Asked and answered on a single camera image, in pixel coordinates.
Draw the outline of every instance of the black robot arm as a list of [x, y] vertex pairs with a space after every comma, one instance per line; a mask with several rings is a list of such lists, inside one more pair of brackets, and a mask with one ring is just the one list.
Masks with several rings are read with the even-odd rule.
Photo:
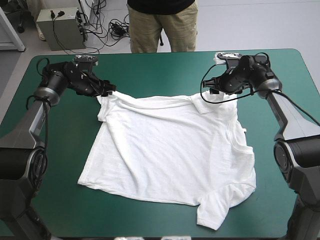
[[216, 59], [227, 70], [203, 81], [202, 87], [210, 88], [211, 94], [229, 95], [252, 88], [268, 101], [279, 123], [274, 157], [288, 186], [297, 193], [287, 234], [281, 239], [316, 240], [320, 230], [320, 126], [306, 120], [282, 94], [282, 83], [267, 54], [217, 53]]
[[14, 130], [0, 138], [0, 219], [19, 240], [57, 239], [31, 205], [48, 161], [40, 133], [51, 107], [59, 103], [67, 88], [89, 97], [105, 97], [116, 90], [92, 72], [97, 64], [97, 57], [90, 55], [54, 64], [47, 59], [34, 103]]

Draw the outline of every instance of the gray floor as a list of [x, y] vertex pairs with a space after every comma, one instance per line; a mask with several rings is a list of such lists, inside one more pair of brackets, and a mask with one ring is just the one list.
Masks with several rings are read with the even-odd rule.
[[20, 55], [21, 52], [15, 50], [4, 50], [0, 52], [0, 97], [7, 86]]
[[[128, 13], [126, 0], [107, 2], [107, 8], [102, 12], [105, 24], [112, 18], [122, 19]], [[320, 0], [198, 0], [198, 5], [197, 51], [297, 49], [320, 90]], [[38, 39], [32, 23], [27, 24], [26, 31], [19, 36], [26, 50], [18, 60], [20, 53], [0, 51], [0, 122], [30, 60], [36, 55], [64, 54], [63, 51], [50, 51], [47, 43]], [[162, 36], [164, 46], [159, 47], [158, 52], [169, 52], [168, 40], [164, 34]], [[123, 39], [100, 52], [130, 53], [129, 41]], [[91, 35], [86, 45], [99, 47], [101, 43]]]

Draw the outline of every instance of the person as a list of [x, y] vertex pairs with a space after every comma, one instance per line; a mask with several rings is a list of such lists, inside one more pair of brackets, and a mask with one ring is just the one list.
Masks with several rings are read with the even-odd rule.
[[22, 0], [22, 1], [18, 1], [18, 0], [0, 0], [0, 7], [2, 7], [2, 10], [6, 13], [6, 14], [10, 14], [10, 13], [14, 13], [17, 12], [20, 8], [21, 5], [24, 7], [24, 3], [26, 3], [27, 8], [29, 10], [29, 12], [31, 13], [31, 16], [34, 19], [35, 22], [35, 26], [39, 35], [39, 38], [42, 41], [45, 41], [45, 36], [42, 33], [42, 31], [40, 30], [38, 24], [37, 24], [37, 18], [38, 15], [40, 13], [41, 9], [45, 9], [46, 8], [46, 3], [45, 0]]
[[45, 38], [44, 34], [42, 33], [40, 27], [37, 24], [37, 18], [39, 16], [41, 9], [47, 8], [45, 0], [26, 0], [26, 4], [28, 6], [28, 10], [31, 13], [31, 16], [34, 19], [36, 30], [38, 32], [38, 36], [39, 36], [40, 40], [45, 41], [46, 38]]
[[164, 29], [172, 52], [196, 49], [196, 0], [127, 0], [132, 53], [155, 53]]

